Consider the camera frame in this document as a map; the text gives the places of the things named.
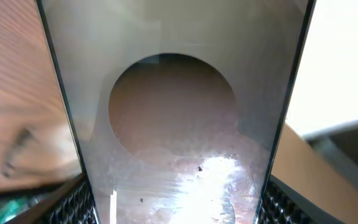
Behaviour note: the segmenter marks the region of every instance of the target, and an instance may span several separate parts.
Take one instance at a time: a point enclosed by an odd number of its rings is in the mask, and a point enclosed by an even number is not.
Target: glass panel
[[[101,221],[254,222],[307,1],[40,5]]]

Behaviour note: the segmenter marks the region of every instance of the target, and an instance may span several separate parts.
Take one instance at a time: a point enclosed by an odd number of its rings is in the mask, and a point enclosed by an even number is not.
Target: white wall
[[[305,138],[358,123],[358,1],[317,1],[287,123]]]

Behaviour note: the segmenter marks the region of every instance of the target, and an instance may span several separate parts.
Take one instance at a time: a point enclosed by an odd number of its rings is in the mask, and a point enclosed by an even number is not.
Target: wooden table
[[[35,1],[0,1],[0,166],[23,127],[31,129],[33,140],[18,158],[21,165],[50,170],[76,160]],[[0,173],[0,191],[62,179],[7,179]]]

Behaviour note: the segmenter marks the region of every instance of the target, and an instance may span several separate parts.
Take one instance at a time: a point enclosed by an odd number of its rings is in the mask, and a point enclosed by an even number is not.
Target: black edge
[[[77,133],[75,131],[73,117],[71,115],[70,106],[68,104],[67,95],[66,95],[65,87],[64,87],[64,84],[63,84],[63,80],[62,80],[62,75],[60,74],[60,68],[59,68],[59,64],[58,64],[58,61],[57,61],[55,48],[53,47],[52,37],[50,36],[49,26],[48,26],[48,22],[47,22],[47,16],[45,14],[44,7],[42,5],[42,0],[35,0],[35,1],[36,1],[36,5],[38,7],[39,16],[41,18],[42,25],[44,27],[45,37],[47,39],[47,43],[48,43],[48,47],[49,47],[49,51],[50,51],[50,56],[52,58],[53,65],[55,67],[56,78],[57,78],[58,85],[60,87],[60,93],[62,94],[62,99],[63,99],[63,102],[64,102],[63,105],[64,105],[65,110],[66,110],[67,118],[68,118],[68,121],[70,122],[70,129],[71,129],[71,133],[73,135],[73,139],[74,139],[74,142],[75,142],[75,147],[76,147],[78,156],[80,157],[81,169],[82,169],[83,174],[85,176],[86,183],[88,184],[88,187],[90,189],[89,192],[90,192],[90,194],[92,196],[93,202],[94,202],[95,207],[96,207],[96,202],[94,200],[94,194],[93,194],[93,190],[92,190],[92,185],[91,185],[91,182],[90,182],[89,177],[88,177],[88,172],[86,171],[84,158],[83,158],[82,152],[81,152],[80,142],[78,140]],[[96,208],[95,212],[96,212],[96,219],[100,223],[100,217],[99,217],[99,213],[98,213],[97,208]]]
[[[267,166],[267,170],[266,170],[266,174],[265,174],[264,184],[262,186],[262,190],[260,191],[258,207],[256,209],[256,213],[254,216],[254,223],[256,223],[256,221],[257,221],[260,206],[262,204],[262,196],[265,192],[266,184],[267,184],[267,181],[269,180],[270,173],[272,172],[272,167],[273,167],[272,164],[274,162],[274,157],[275,157],[275,154],[277,151],[277,146],[278,146],[278,142],[280,140],[283,125],[285,124],[285,117],[287,115],[288,105],[290,102],[293,86],[294,86],[295,79],[296,79],[296,73],[298,72],[298,67],[299,67],[299,64],[301,61],[303,47],[305,46],[305,40],[306,40],[308,31],[309,31],[310,21],[311,21],[312,15],[313,15],[313,10],[314,10],[315,5],[316,5],[316,0],[309,0],[308,5],[306,7],[305,16],[303,17],[302,28],[301,28],[301,32],[300,32],[299,39],[298,39],[298,45],[296,46],[295,56],[294,56],[293,64],[292,64],[292,68],[291,68],[290,79],[289,79],[288,85],[287,85],[287,92],[285,93],[285,97],[284,97],[283,109],[281,110],[280,119],[278,120],[276,135],[274,137],[274,142],[273,142],[273,148],[272,148],[272,152],[270,154],[270,158],[269,158],[269,162],[268,162],[268,166]]]

